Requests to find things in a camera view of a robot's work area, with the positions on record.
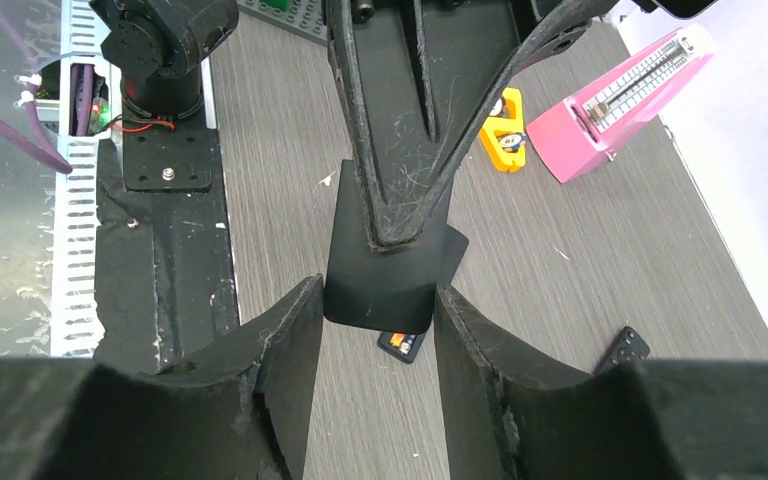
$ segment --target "white wall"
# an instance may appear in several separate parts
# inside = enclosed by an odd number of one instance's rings
[[[661,119],[768,325],[768,2],[719,0],[691,22],[719,48]],[[683,23],[631,8],[618,29],[634,53]]]

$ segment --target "remote control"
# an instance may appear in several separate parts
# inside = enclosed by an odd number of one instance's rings
[[[413,363],[425,334],[406,335],[404,333],[382,332],[378,337],[378,346],[404,363]]]
[[[649,345],[633,328],[623,328],[611,347],[596,367],[595,374],[605,373],[620,363],[645,360],[649,356]]]

